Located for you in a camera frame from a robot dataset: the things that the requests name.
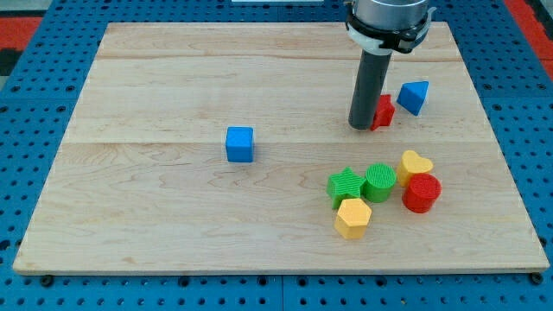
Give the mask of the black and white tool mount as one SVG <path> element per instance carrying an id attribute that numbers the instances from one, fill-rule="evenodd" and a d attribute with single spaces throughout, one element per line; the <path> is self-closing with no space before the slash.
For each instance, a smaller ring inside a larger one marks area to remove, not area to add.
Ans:
<path id="1" fill-rule="evenodd" d="M 409 54 L 429 32 L 435 7 L 429 2 L 349 2 L 346 31 L 364 51 Z"/>

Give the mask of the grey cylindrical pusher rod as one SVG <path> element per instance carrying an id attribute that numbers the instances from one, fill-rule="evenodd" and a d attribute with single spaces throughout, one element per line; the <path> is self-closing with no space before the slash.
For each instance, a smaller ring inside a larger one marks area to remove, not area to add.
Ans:
<path id="1" fill-rule="evenodd" d="M 391 54 L 375 55 L 366 51 L 361 54 L 348 118 L 356 130 L 372 126 L 390 59 Z"/>

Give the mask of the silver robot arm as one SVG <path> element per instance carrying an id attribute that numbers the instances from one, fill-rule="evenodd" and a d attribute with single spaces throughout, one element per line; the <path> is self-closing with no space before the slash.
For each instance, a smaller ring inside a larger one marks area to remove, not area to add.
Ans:
<path id="1" fill-rule="evenodd" d="M 428 0 L 357 0 L 349 3 L 346 31 L 361 49 L 348 123 L 372 126 L 394 52 L 409 54 L 429 32 L 435 9 Z"/>

